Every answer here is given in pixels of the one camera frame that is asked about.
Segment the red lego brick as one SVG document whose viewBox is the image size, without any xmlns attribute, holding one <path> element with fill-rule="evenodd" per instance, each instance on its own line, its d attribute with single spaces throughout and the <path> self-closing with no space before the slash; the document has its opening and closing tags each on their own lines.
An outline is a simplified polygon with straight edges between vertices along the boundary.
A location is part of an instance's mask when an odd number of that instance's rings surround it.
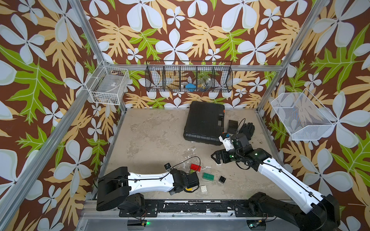
<svg viewBox="0 0 370 231">
<path fill-rule="evenodd" d="M 200 172 L 200 171 L 201 171 L 201 166 L 200 166 L 200 165 L 196 165 L 196 164 L 191 164 L 191 166 L 190 166 L 190 170 L 191 170 L 191 171 L 197 171 L 197 172 Z"/>
</svg>

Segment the black lego brick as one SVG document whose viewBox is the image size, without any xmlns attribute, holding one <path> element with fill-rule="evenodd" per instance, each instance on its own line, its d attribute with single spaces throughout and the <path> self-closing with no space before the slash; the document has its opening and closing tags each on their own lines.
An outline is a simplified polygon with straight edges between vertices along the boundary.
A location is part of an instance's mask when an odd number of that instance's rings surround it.
<svg viewBox="0 0 370 231">
<path fill-rule="evenodd" d="M 224 184 L 226 181 L 226 178 L 224 176 L 220 176 L 219 180 L 220 183 Z"/>
</svg>

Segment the dark green lego brick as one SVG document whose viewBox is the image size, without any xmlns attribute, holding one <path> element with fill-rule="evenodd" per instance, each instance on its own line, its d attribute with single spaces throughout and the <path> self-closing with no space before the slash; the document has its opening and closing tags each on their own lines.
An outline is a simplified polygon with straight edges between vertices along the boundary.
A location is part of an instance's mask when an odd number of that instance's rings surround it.
<svg viewBox="0 0 370 231">
<path fill-rule="evenodd" d="M 207 180 L 207 181 L 210 181 L 210 182 L 214 181 L 214 175 L 213 174 L 203 173 L 202 178 Z"/>
</svg>

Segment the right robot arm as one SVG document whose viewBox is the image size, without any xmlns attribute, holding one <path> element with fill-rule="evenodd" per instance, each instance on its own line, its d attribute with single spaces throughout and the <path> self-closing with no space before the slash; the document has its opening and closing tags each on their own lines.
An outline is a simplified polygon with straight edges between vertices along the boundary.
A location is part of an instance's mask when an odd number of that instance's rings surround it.
<svg viewBox="0 0 370 231">
<path fill-rule="evenodd" d="M 264 149 L 253 149 L 243 133 L 224 133 L 219 141 L 224 148 L 211 155 L 217 164 L 243 163 L 270 179 L 294 201 L 291 204 L 258 192 L 248 200 L 250 213 L 276 216 L 302 231 L 333 231 L 340 226 L 340 206 L 331 194 L 325 196 L 304 184 Z"/>
</svg>

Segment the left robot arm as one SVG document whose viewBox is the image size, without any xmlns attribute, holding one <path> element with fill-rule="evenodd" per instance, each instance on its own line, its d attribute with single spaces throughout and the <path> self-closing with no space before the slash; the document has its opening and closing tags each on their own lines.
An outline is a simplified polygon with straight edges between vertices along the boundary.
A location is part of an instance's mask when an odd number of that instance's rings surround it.
<svg viewBox="0 0 370 231">
<path fill-rule="evenodd" d="M 132 195 L 144 192 L 168 192 L 171 195 L 199 187 L 196 172 L 186 173 L 172 168 L 160 174 L 138 174 L 120 167 L 97 181 L 96 210 L 117 208 Z"/>
</svg>

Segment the small black box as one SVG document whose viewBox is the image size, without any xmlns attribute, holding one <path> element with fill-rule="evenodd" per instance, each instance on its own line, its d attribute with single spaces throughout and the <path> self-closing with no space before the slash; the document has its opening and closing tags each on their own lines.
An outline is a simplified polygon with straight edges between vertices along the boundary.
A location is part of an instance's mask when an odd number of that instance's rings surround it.
<svg viewBox="0 0 370 231">
<path fill-rule="evenodd" d="M 236 120 L 229 120 L 227 126 L 227 133 L 236 134 L 238 132 L 239 123 Z"/>
</svg>

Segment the black work glove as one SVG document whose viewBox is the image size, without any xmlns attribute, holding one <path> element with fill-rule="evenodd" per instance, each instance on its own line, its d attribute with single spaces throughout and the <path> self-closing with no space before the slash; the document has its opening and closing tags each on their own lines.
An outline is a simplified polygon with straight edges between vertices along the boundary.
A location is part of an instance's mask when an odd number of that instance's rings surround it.
<svg viewBox="0 0 370 231">
<path fill-rule="evenodd" d="M 244 134 L 246 138 L 250 141 L 255 131 L 255 126 L 253 123 L 244 123 L 239 130 L 240 134 Z"/>
</svg>

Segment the black plastic tool case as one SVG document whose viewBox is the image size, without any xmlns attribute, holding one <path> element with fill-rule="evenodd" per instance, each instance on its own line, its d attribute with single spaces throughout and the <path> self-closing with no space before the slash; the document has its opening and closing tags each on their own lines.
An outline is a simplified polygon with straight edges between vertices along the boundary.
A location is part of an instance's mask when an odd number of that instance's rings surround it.
<svg viewBox="0 0 370 231">
<path fill-rule="evenodd" d="M 222 145 L 219 137 L 224 132 L 225 107 L 221 104 L 193 101 L 184 128 L 187 141 Z"/>
</svg>

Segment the blue object in basket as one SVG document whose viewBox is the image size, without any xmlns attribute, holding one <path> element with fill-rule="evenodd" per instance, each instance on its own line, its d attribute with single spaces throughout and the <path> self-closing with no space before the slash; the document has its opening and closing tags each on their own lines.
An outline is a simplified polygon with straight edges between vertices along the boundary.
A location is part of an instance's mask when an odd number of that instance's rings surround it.
<svg viewBox="0 0 370 231">
<path fill-rule="evenodd" d="M 185 89 L 188 91 L 188 92 L 194 92 L 197 87 L 196 85 L 194 84 L 191 84 L 191 83 L 188 83 L 186 86 L 185 86 Z"/>
</svg>

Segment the white mesh basket right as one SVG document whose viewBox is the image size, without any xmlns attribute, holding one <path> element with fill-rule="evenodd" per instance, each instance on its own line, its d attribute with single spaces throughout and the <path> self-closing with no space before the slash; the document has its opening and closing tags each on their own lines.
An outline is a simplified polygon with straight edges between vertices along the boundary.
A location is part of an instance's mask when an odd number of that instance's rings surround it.
<svg viewBox="0 0 370 231">
<path fill-rule="evenodd" d="M 307 89 L 281 93 L 271 106 L 293 141 L 318 141 L 334 128 L 330 110 Z"/>
</svg>

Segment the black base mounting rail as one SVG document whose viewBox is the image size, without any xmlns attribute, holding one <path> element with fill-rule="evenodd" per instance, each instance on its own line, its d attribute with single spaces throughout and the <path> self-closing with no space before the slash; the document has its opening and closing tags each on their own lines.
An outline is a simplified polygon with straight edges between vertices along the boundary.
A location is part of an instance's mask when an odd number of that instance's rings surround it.
<svg viewBox="0 0 370 231">
<path fill-rule="evenodd" d="M 249 200 L 149 200 L 125 201 L 118 206 L 120 217 L 156 218 L 160 213 L 228 213 L 236 217 L 266 217 Z"/>
</svg>

